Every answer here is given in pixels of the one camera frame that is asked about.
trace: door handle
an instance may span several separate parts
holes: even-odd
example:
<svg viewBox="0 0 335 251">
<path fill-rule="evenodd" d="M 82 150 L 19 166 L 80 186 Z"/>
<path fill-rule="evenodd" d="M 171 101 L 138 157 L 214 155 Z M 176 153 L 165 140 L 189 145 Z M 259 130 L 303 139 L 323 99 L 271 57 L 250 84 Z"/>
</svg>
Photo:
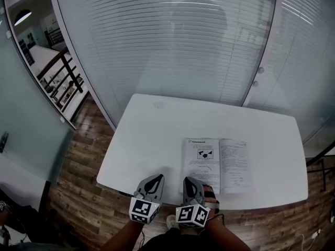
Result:
<svg viewBox="0 0 335 251">
<path fill-rule="evenodd" d="M 0 139 L 0 153 L 3 153 L 3 152 L 4 152 L 4 148 L 5 148 L 7 139 L 8 139 L 8 133 L 5 132 L 5 133 L 1 136 L 1 139 Z"/>
</svg>

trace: book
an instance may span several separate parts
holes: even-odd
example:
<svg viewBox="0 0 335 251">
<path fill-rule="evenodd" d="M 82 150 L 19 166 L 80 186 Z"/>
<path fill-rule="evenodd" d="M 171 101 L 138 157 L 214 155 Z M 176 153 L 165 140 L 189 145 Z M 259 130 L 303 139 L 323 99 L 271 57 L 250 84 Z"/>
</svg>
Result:
<svg viewBox="0 0 335 251">
<path fill-rule="evenodd" d="M 182 182 L 201 180 L 215 194 L 243 193 L 251 187 L 247 142 L 231 139 L 186 139 L 183 144 Z"/>
</svg>

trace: table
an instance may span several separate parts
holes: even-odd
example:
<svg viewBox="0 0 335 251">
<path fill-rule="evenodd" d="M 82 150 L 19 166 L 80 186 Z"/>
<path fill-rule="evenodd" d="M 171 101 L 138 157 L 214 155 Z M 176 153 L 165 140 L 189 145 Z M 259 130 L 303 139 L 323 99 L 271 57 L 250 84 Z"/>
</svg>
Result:
<svg viewBox="0 0 335 251">
<path fill-rule="evenodd" d="M 295 118 L 212 102 L 134 94 L 100 168 L 97 182 L 133 194 L 163 174 L 164 203 L 180 205 L 185 138 L 228 138 L 250 144 L 250 193 L 216 195 L 225 210 L 267 208 L 308 197 L 307 170 Z"/>
</svg>

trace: black pants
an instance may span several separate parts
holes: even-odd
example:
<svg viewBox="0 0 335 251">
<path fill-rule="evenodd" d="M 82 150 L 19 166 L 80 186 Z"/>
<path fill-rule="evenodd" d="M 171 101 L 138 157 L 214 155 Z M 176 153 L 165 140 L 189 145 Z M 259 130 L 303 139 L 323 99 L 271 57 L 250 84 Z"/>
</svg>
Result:
<svg viewBox="0 0 335 251">
<path fill-rule="evenodd" d="M 206 231 L 200 235 L 181 234 L 181 231 L 172 228 L 165 234 L 150 239 L 140 251 L 161 251 L 161 250 L 220 250 L 214 240 Z"/>
</svg>

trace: shoe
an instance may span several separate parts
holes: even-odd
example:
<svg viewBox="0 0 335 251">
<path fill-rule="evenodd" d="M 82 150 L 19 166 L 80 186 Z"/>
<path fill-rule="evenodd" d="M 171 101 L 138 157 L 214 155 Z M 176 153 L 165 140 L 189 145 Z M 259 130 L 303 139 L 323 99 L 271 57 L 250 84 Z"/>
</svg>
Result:
<svg viewBox="0 0 335 251">
<path fill-rule="evenodd" d="M 176 222 L 176 215 L 168 215 L 166 218 L 166 225 L 168 229 L 176 228 L 179 230 L 179 224 Z"/>
</svg>

